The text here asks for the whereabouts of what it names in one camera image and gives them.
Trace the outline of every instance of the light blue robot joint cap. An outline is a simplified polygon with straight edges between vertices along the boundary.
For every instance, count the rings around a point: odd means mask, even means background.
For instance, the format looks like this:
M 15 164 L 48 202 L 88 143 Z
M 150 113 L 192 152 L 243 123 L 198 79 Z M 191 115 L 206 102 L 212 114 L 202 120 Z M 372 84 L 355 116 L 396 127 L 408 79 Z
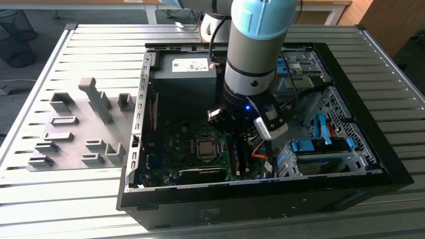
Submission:
M 180 0 L 160 0 L 160 2 L 170 5 L 170 6 L 183 8 Z
M 250 38 L 275 39 L 288 32 L 296 7 L 298 0 L 235 0 L 234 24 Z

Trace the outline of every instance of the aluminum table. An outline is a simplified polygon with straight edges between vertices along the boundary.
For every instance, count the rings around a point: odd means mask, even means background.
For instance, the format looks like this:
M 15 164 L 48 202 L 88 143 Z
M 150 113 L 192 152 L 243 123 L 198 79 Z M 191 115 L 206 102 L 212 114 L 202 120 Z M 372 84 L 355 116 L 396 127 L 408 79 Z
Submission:
M 120 168 L 26 167 L 52 114 L 51 92 L 76 90 L 83 76 L 106 92 L 136 91 L 146 43 L 199 42 L 200 34 L 174 25 L 67 29 L 0 148 L 0 238 L 425 237 L 425 99 L 367 31 L 296 26 L 287 41 L 328 43 L 416 183 L 339 213 L 148 232 L 116 210 Z

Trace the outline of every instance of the barcode label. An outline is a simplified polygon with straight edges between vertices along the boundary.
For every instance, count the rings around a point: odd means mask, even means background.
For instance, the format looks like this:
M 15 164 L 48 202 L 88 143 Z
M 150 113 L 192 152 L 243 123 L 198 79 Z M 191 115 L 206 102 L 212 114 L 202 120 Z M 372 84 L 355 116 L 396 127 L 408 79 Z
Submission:
M 264 167 L 266 167 L 266 169 L 267 169 L 270 172 L 274 171 L 274 166 L 272 166 L 272 164 L 271 164 L 270 162 L 266 162 Z
M 198 72 L 208 71 L 208 59 L 207 58 L 191 58 L 191 59 L 175 59 L 174 60 L 174 72 Z
M 302 69 L 302 66 L 300 66 L 300 64 L 290 64 L 290 68 Z

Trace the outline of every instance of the black pc chassis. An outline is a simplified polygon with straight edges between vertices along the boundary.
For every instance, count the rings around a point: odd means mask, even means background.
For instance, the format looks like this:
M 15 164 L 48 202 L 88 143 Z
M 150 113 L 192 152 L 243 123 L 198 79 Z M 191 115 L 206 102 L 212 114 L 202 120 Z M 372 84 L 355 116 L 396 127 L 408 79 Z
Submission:
M 286 43 L 286 49 L 310 48 L 323 63 L 328 76 L 368 151 L 375 157 L 368 169 L 354 175 L 302 176 L 298 179 L 268 178 L 251 183 L 222 183 L 198 187 L 143 188 L 132 172 L 144 157 L 142 126 L 144 99 L 138 97 L 132 143 L 123 164 L 118 209 L 150 230 L 198 226 L 226 222 L 294 217 L 304 214 L 344 210 L 375 195 L 396 191 L 413 183 L 412 177 L 390 145 L 367 106 L 351 84 L 334 54 L 324 43 Z M 216 44 L 215 52 L 227 52 L 227 44 Z M 163 53 L 208 52 L 203 43 L 147 44 L 142 73 L 140 95 L 147 94 L 150 69 Z

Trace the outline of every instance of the wire mesh trash bin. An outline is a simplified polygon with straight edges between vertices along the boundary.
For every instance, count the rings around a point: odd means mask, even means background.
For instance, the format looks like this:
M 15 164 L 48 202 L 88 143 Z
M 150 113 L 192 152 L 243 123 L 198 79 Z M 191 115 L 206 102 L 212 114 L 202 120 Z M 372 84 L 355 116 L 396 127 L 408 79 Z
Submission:
M 35 39 L 38 36 L 27 15 L 20 9 L 0 9 L 0 24 L 14 24 L 20 31 L 22 37 L 27 41 Z
M 14 24 L 0 23 L 0 58 L 15 68 L 35 62 L 35 53 Z

